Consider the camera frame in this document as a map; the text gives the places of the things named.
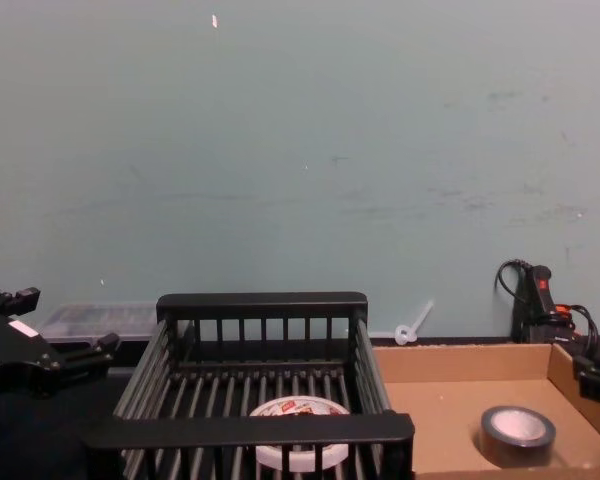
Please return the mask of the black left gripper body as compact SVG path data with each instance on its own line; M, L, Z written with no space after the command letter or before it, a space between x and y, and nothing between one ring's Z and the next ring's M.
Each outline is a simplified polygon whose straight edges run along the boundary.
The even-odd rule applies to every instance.
M0 314L0 393L46 392L62 367L60 354L36 330Z

